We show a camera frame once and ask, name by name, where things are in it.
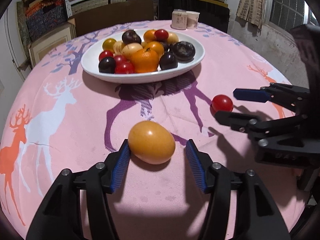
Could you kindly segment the checked beige curtain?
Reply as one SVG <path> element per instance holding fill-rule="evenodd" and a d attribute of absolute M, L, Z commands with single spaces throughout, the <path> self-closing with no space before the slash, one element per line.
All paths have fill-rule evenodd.
<path fill-rule="evenodd" d="M 264 2 L 265 0 L 240 0 L 236 16 L 260 30 L 263 25 Z"/>

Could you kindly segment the white paper cup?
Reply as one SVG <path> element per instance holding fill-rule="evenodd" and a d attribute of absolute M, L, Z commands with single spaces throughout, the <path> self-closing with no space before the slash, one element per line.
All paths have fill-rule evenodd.
<path fill-rule="evenodd" d="M 187 11 L 187 28 L 196 29 L 199 21 L 199 12 Z"/>

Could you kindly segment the red cherry tomato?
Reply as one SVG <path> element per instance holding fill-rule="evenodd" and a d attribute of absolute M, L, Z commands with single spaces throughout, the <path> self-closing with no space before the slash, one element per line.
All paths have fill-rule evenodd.
<path fill-rule="evenodd" d="M 135 67 L 129 61 L 121 62 L 116 65 L 115 73 L 116 74 L 133 74 L 135 73 Z"/>
<path fill-rule="evenodd" d="M 213 97 L 212 108 L 215 112 L 218 112 L 218 111 L 231 112 L 233 110 L 233 102 L 228 96 L 219 94 Z"/>
<path fill-rule="evenodd" d="M 164 29 L 158 29 L 155 31 L 154 36 L 157 41 L 166 41 L 169 38 L 169 33 Z"/>

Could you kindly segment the small orange mandarin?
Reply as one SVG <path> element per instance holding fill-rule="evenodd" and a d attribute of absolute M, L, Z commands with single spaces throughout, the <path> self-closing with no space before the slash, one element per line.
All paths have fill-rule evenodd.
<path fill-rule="evenodd" d="M 156 32 L 155 29 L 147 30 L 143 35 L 144 42 L 150 43 L 150 42 L 156 41 L 155 32 Z"/>

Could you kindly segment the dark plum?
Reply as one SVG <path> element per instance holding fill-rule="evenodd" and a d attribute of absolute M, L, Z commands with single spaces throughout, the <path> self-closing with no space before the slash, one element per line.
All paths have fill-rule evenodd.
<path fill-rule="evenodd" d="M 161 70 L 169 70 L 173 68 L 178 67 L 178 60 L 176 59 L 176 56 L 171 53 L 167 52 L 162 55 L 162 57 L 159 60 L 159 66 Z"/>
<path fill-rule="evenodd" d="M 113 57 L 105 57 L 99 62 L 98 68 L 101 73 L 114 74 L 116 61 Z"/>

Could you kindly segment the pink deer tablecloth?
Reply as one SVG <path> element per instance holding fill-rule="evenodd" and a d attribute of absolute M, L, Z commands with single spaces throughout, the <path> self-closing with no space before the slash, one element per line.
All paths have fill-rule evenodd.
<path fill-rule="evenodd" d="M 25 237 L 62 169 L 78 172 L 103 161 L 133 125 L 151 120 L 174 135 L 175 153 L 159 166 L 131 159 L 122 187 L 108 197 L 121 239 L 197 239 L 208 196 L 185 160 L 188 139 L 232 171 L 255 170 L 293 228 L 308 198 L 297 189 L 298 171 L 256 163 L 247 136 L 218 124 L 210 111 L 217 94 L 287 79 L 242 42 L 205 24 L 185 31 L 203 44 L 204 59 L 174 79 L 118 85 L 82 70 L 81 58 L 97 41 L 140 28 L 169 29 L 170 22 L 119 24 L 80 36 L 53 49 L 27 77 L 1 139 L 1 204 L 12 226 Z"/>

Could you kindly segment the yellow apple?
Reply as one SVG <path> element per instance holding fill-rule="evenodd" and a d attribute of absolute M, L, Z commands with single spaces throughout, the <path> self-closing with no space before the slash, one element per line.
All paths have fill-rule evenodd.
<path fill-rule="evenodd" d="M 167 44 L 175 44 L 179 42 L 179 38 L 176 33 L 168 32 L 169 36 L 166 39 Z"/>

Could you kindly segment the dark mangosteen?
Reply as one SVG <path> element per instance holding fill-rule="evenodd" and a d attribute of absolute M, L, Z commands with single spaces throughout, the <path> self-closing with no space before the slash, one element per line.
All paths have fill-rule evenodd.
<path fill-rule="evenodd" d="M 169 51 L 169 45 L 167 44 L 167 42 L 160 42 L 160 44 L 163 46 L 165 53 Z"/>
<path fill-rule="evenodd" d="M 121 39 L 125 45 L 131 44 L 131 43 L 138 43 L 138 44 L 142 43 L 140 36 L 134 30 L 125 31 L 122 34 Z"/>
<path fill-rule="evenodd" d="M 196 53 L 195 47 L 187 41 L 181 41 L 173 44 L 170 51 L 177 57 L 180 62 L 191 61 Z"/>

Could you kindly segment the orange round fruit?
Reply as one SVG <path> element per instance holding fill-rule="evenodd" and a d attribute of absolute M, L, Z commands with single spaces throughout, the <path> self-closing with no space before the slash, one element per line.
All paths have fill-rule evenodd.
<path fill-rule="evenodd" d="M 159 58 L 161 58 L 162 55 L 164 54 L 163 45 L 157 41 L 152 41 L 152 42 L 147 43 L 147 45 L 144 48 L 155 51 Z"/>

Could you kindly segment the large orange mandarin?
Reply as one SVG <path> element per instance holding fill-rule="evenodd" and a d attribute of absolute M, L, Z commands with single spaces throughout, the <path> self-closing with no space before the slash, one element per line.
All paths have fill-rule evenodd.
<path fill-rule="evenodd" d="M 159 65 L 157 53 L 150 49 L 141 49 L 131 57 L 131 63 L 135 67 L 135 73 L 155 72 Z"/>

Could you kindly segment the pale yellow fruit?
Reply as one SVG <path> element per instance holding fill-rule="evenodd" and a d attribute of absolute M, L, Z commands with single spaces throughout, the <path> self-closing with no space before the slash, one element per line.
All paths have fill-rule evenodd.
<path fill-rule="evenodd" d="M 123 41 L 116 41 L 113 45 L 114 55 L 121 55 L 124 47 L 125 44 L 123 43 Z"/>
<path fill-rule="evenodd" d="M 172 134 L 153 121 L 135 124 L 130 129 L 127 140 L 132 154 L 151 165 L 166 163 L 175 152 Z"/>
<path fill-rule="evenodd" d="M 132 55 L 143 49 L 142 45 L 139 43 L 130 43 L 128 45 L 126 45 L 122 51 L 121 54 L 127 59 L 127 60 L 131 60 Z"/>

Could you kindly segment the small orange yellow tomato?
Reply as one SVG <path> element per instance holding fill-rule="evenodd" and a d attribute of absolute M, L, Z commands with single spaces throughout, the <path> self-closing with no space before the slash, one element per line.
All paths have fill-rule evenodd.
<path fill-rule="evenodd" d="M 114 53 L 114 44 L 116 40 L 114 38 L 108 38 L 103 42 L 102 48 L 103 50 L 109 50 Z"/>

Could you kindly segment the right window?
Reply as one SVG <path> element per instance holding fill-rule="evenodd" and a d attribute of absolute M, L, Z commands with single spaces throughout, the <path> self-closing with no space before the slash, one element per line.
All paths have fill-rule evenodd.
<path fill-rule="evenodd" d="M 284 31 L 303 24 L 319 26 L 305 0 L 266 0 L 267 20 Z"/>

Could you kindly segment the brown chair back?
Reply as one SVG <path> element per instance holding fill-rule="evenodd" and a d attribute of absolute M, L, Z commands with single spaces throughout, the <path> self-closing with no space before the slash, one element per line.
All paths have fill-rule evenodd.
<path fill-rule="evenodd" d="M 108 4 L 73 16 L 77 36 L 111 27 L 116 24 L 154 19 L 152 0 L 131 0 Z"/>

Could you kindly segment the beige drink can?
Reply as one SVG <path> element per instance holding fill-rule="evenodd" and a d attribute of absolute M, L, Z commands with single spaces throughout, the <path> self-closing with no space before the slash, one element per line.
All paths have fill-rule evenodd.
<path fill-rule="evenodd" d="M 175 9 L 172 12 L 171 27 L 177 30 L 185 30 L 187 28 L 188 14 L 185 10 Z"/>

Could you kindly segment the framed beige panel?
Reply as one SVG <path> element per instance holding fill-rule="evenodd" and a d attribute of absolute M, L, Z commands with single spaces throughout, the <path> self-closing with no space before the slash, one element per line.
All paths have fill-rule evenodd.
<path fill-rule="evenodd" d="M 32 42 L 28 46 L 31 66 L 35 67 L 46 54 L 75 37 L 75 19 L 71 19 Z"/>

